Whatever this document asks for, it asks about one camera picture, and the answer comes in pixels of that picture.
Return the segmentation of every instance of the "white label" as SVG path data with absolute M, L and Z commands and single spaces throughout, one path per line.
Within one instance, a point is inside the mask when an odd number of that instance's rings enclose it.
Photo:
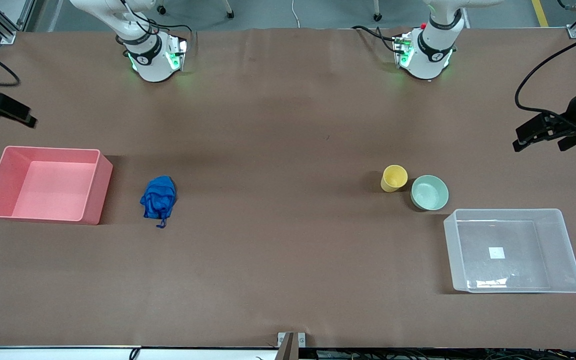
M 504 248 L 502 247 L 489 247 L 488 252 L 490 253 L 491 259 L 506 259 Z

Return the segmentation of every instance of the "yellow floor line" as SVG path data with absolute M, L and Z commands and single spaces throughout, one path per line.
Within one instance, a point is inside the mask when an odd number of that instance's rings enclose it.
M 547 28 L 548 20 L 546 20 L 546 14 L 544 14 L 544 8 L 542 7 L 542 2 L 540 0 L 532 0 L 532 7 L 534 8 L 534 13 L 537 14 L 537 20 L 539 21 L 539 26 L 542 28 Z

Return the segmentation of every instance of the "mint green bowl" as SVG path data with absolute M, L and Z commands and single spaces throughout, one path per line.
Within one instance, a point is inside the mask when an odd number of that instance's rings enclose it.
M 414 180 L 410 198 L 420 209 L 439 210 L 448 203 L 448 186 L 437 176 L 423 175 Z

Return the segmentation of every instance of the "yellow cup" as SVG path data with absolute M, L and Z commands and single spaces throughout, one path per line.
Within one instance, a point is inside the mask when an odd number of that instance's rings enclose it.
M 400 187 L 406 185 L 408 181 L 408 173 L 406 169 L 399 165 L 391 165 L 386 167 L 381 176 L 381 188 L 386 193 L 397 191 Z

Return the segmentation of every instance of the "green led light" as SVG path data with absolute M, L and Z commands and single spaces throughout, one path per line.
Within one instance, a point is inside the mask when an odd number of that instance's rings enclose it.
M 408 65 L 410 64 L 410 59 L 412 59 L 412 56 L 415 54 L 415 51 L 413 50 L 412 46 L 407 48 L 407 51 L 401 55 L 401 66 L 403 66 L 404 68 L 407 68 Z
M 132 70 L 137 71 L 137 66 L 135 66 L 135 62 L 133 61 L 133 57 L 128 53 L 128 59 L 130 59 L 130 63 L 132 64 Z
M 450 61 L 450 55 L 452 55 L 452 54 L 453 54 L 453 51 L 452 51 L 452 50 L 448 51 L 448 55 L 446 55 L 446 61 L 445 61 L 445 63 L 443 63 L 443 67 L 444 67 L 444 68 L 445 68 L 446 66 L 448 66 L 448 61 Z
M 179 57 L 177 55 L 166 53 L 166 58 L 170 63 L 170 68 L 172 68 L 173 70 L 177 70 L 180 68 Z

